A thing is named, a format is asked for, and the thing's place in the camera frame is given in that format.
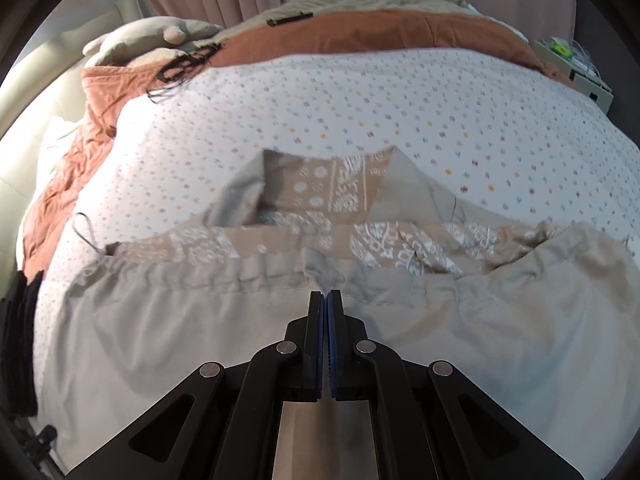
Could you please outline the beige large garment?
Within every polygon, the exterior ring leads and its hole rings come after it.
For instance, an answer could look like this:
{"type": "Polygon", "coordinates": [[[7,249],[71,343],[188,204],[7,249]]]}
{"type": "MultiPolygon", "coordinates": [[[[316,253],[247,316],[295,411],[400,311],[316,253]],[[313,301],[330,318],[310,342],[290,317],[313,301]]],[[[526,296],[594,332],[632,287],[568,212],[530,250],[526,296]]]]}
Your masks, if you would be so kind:
{"type": "Polygon", "coordinates": [[[397,148],[265,151],[201,214],[91,257],[63,238],[38,420],[70,470],[199,365],[248,360],[337,289],[404,359],[445,359],[588,479],[639,427],[639,270],[591,226],[459,200],[397,148]]]}

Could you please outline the white floral dotted bedsheet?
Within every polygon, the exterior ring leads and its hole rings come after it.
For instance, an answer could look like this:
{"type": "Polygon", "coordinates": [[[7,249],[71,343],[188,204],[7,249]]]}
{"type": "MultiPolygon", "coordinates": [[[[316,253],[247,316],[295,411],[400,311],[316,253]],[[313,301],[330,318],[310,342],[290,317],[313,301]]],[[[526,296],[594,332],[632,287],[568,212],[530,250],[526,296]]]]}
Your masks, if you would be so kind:
{"type": "Polygon", "coordinates": [[[202,211],[256,154],[318,158],[396,146],[470,203],[526,223],[584,222],[639,251],[639,151],[549,72],[463,49],[216,55],[172,84],[155,66],[90,68],[86,114],[23,221],[23,269],[101,240],[163,232],[202,211]]]}

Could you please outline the cream padded headboard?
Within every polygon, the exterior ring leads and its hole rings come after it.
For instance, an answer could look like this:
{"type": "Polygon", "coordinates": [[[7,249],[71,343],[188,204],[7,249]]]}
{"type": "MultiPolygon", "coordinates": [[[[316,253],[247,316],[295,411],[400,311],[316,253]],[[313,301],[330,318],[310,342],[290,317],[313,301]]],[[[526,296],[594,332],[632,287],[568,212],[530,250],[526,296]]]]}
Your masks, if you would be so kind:
{"type": "Polygon", "coordinates": [[[1,238],[14,241],[35,192],[36,163],[44,130],[84,114],[80,71],[89,41],[142,18],[139,0],[117,0],[86,24],[46,41],[12,67],[1,85],[1,238]]]}

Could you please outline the white bedside cabinet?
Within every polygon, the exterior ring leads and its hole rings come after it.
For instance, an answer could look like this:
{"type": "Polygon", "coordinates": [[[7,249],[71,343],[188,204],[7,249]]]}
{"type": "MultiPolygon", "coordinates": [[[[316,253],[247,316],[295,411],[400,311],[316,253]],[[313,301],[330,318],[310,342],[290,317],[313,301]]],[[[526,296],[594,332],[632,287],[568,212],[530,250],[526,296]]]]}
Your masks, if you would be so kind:
{"type": "Polygon", "coordinates": [[[587,98],[594,102],[607,115],[614,100],[611,87],[600,78],[599,73],[576,58],[563,58],[552,51],[548,44],[534,41],[532,48],[543,61],[553,63],[561,74],[567,77],[574,86],[587,98]]]}

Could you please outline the beige plush toy pillow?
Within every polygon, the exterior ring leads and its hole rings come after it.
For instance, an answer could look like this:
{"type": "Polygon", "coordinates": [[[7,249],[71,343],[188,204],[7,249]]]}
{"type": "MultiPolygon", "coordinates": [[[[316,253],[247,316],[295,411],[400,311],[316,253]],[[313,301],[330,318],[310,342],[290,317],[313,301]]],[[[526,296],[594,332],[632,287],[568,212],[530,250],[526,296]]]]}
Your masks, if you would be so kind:
{"type": "Polygon", "coordinates": [[[82,54],[88,56],[86,67],[122,65],[155,49],[175,49],[221,31],[221,26],[209,22],[153,16],[127,23],[89,41],[82,54]]]}

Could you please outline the small black remote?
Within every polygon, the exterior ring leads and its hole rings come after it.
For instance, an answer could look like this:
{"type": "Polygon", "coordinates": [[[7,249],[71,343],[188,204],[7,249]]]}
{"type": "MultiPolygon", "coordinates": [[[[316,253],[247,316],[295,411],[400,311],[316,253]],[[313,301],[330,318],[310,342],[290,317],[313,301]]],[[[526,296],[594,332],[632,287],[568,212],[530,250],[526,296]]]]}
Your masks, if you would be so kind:
{"type": "Polygon", "coordinates": [[[266,24],[269,27],[277,27],[286,24],[296,23],[300,21],[309,20],[313,18],[314,14],[312,12],[298,12],[297,14],[286,16],[285,18],[268,18],[266,24]]]}

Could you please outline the olive beige blanket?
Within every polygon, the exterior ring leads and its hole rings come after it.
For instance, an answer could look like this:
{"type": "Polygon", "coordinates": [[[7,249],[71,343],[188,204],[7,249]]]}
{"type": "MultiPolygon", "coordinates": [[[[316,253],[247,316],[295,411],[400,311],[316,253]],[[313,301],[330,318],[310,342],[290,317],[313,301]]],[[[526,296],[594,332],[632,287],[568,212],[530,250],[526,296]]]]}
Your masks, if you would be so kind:
{"type": "Polygon", "coordinates": [[[483,14],[464,0],[291,0],[280,6],[269,9],[261,14],[249,18],[239,25],[221,29],[216,35],[201,40],[195,40],[197,48],[228,40],[252,28],[266,24],[273,18],[288,18],[299,13],[311,13],[313,16],[349,11],[377,11],[377,10],[413,10],[431,13],[457,13],[480,16],[483,14]]]}

